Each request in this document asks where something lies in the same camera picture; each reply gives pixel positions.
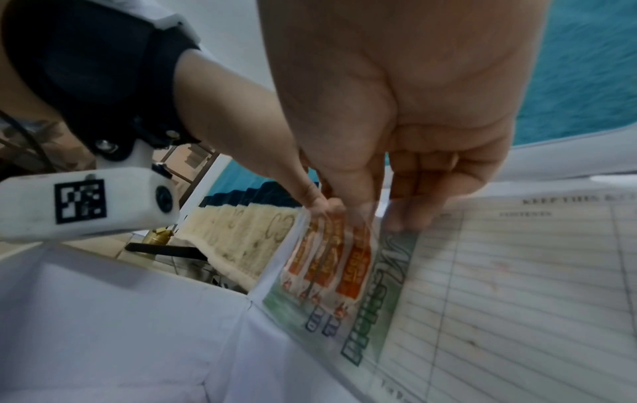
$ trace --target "white wall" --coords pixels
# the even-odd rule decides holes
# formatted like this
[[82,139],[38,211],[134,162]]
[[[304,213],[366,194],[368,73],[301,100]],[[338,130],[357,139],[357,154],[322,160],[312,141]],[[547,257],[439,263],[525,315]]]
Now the white wall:
[[157,0],[183,15],[224,66],[274,89],[255,0]]

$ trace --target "black cable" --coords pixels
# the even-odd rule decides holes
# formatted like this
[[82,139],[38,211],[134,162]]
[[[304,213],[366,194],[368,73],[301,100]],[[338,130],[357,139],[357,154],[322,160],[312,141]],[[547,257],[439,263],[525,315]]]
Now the black cable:
[[51,162],[51,160],[48,158],[48,156],[44,152],[44,149],[42,148],[42,146],[31,135],[31,133],[29,133],[29,131],[27,129],[25,129],[24,126],[22,126],[20,124],[19,121],[17,121],[16,119],[13,119],[9,114],[6,114],[2,110],[0,110],[0,118],[3,118],[5,120],[5,122],[7,122],[9,125],[11,125],[11,127],[13,127],[15,130],[20,132],[20,134],[26,139],[27,143],[29,143],[30,147],[33,148],[33,150],[40,157],[40,160],[44,164],[44,167],[46,168],[47,172],[49,172],[49,173],[57,172],[57,170],[53,166],[53,163]]

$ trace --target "white device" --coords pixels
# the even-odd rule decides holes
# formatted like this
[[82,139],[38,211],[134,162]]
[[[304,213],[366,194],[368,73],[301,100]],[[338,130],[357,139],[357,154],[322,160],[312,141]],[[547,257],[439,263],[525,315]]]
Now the white device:
[[7,179],[0,183],[0,240],[70,240],[175,224],[175,186],[152,165],[153,148],[137,140],[128,159],[97,157],[94,171]]

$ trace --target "palm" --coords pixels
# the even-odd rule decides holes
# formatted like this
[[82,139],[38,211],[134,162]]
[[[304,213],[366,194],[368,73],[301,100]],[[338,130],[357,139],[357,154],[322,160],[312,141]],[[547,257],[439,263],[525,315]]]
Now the palm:
[[358,205],[378,197],[385,152],[392,198],[443,202],[495,174],[547,4],[261,0],[260,11],[299,145],[336,195]]

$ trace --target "qr code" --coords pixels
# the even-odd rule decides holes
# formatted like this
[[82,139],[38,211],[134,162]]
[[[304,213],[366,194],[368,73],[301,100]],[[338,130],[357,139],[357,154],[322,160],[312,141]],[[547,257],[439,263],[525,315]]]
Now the qr code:
[[103,179],[55,185],[55,221],[57,224],[105,217],[106,194]]

